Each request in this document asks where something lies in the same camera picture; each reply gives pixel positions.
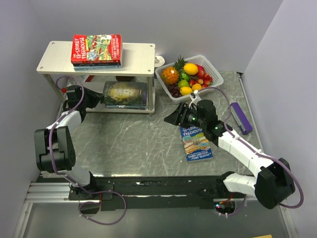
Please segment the blue book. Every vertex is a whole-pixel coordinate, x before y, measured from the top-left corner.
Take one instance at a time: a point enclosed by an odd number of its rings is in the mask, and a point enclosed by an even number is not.
[[[180,128],[187,162],[203,161],[212,158],[209,141],[203,130],[197,127]]]

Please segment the stack of books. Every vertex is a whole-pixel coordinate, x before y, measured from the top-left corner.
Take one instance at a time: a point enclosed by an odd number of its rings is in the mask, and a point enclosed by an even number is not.
[[[71,63],[75,71],[121,68],[121,35],[74,35]]]
[[[142,82],[106,82],[100,103],[106,108],[147,108],[148,88]]]

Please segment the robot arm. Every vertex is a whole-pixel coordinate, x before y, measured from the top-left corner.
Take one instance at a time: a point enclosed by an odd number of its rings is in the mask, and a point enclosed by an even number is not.
[[[64,178],[70,181],[73,187],[78,187],[78,184],[69,180],[69,177],[86,187],[91,184],[92,174],[76,164],[75,150],[70,135],[84,120],[86,108],[94,108],[101,97],[101,94],[85,88],[84,99],[80,106],[77,110],[68,113],[68,110],[79,102],[81,94],[81,88],[78,85],[67,87],[68,100],[63,105],[64,112],[62,113],[67,116],[55,127],[52,136],[56,168],[59,173],[65,174]],[[54,173],[48,143],[52,126],[34,132],[37,167],[40,171],[49,173]]]
[[[96,180],[93,175],[75,164],[75,151],[70,135],[84,120],[86,108],[94,108],[98,104],[101,94],[84,88],[82,103],[75,111],[69,113],[68,110],[78,104],[81,96],[82,91],[79,86],[73,85],[67,88],[68,100],[63,105],[65,111],[63,114],[67,114],[67,116],[53,130],[53,155],[58,173],[63,174],[74,188],[79,189],[78,184],[80,184],[88,191],[96,191]],[[190,105],[181,103],[176,111],[167,116],[164,121],[184,128],[191,126],[202,128],[205,137],[210,142],[232,154],[254,175],[251,177],[226,172],[216,180],[216,190],[219,196],[228,192],[239,192],[255,196],[264,207],[272,209],[294,193],[294,182],[281,165],[258,156],[258,154],[264,154],[243,140],[230,126],[218,120],[212,101],[201,100],[197,92],[191,97]],[[35,131],[34,138],[39,170],[54,173],[49,150],[51,128],[52,125]],[[241,141],[255,152],[252,152]],[[289,168],[286,160],[280,158],[279,161]]]
[[[218,120],[212,101],[201,100],[198,91],[193,93],[191,98],[189,105],[181,103],[164,121],[184,128],[201,128],[207,140],[229,152],[254,175],[251,177],[227,172],[218,179],[222,189],[254,196],[268,209],[272,209],[295,192],[294,181],[279,164],[260,157],[258,154],[265,155],[261,150],[243,140],[235,130]],[[290,168],[283,158],[279,161]]]

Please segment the red book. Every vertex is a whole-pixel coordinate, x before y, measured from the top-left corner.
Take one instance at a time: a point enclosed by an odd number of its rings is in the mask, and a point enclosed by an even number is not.
[[[74,66],[121,64],[121,35],[74,35],[71,62]]]

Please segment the top shelf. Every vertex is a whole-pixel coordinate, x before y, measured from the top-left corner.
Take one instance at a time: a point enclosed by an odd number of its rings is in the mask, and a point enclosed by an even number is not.
[[[155,44],[123,43],[122,68],[74,71],[71,41],[51,41],[37,67],[40,74],[153,76]]]

